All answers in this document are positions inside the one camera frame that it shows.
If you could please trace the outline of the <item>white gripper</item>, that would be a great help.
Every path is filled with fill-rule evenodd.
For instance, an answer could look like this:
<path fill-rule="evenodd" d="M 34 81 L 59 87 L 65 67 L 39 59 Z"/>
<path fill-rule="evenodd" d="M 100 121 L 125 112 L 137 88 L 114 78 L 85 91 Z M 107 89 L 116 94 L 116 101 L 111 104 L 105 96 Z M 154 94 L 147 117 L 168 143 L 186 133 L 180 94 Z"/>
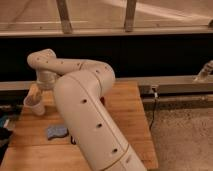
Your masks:
<path fill-rule="evenodd" d="M 54 91 L 51 89 L 54 87 L 54 84 L 56 82 L 56 74 L 49 71 L 37 71 L 36 76 L 37 76 L 36 83 L 38 86 L 32 85 L 29 90 L 29 96 L 32 98 L 32 100 L 35 103 L 38 103 L 41 100 L 42 97 L 41 90 L 50 90 L 48 91 L 48 96 L 50 98 L 54 98 Z"/>

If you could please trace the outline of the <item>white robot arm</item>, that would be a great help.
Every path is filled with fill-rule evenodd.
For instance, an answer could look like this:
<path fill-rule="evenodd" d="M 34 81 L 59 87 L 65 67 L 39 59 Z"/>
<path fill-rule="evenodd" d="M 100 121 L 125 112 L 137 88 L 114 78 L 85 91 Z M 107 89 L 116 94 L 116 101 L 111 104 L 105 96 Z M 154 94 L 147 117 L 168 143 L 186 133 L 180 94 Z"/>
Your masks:
<path fill-rule="evenodd" d="M 115 83 L 102 61 L 58 58 L 51 49 L 27 57 L 37 85 L 51 90 L 56 108 L 92 171 L 147 171 L 101 102 Z"/>

